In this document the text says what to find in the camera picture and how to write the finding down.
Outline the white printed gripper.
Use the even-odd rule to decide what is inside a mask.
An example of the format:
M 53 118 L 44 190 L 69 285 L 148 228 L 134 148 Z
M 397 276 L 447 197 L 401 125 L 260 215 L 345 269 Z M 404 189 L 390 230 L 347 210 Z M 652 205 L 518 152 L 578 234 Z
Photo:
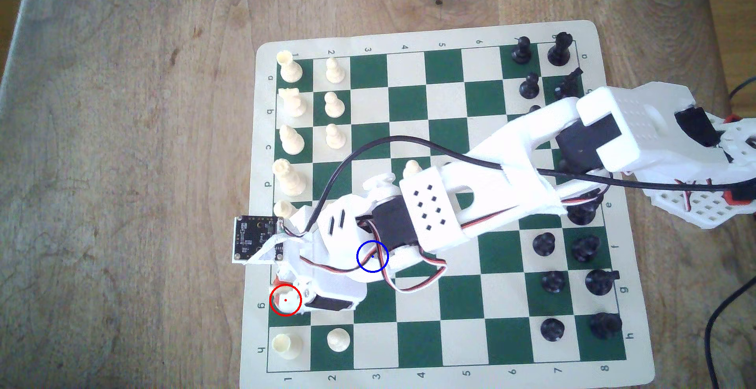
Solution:
M 381 245 L 367 223 L 372 205 L 349 194 L 315 215 L 314 207 L 278 202 L 283 222 L 271 294 L 280 312 L 349 310 L 364 300 L 367 285 L 381 279 Z

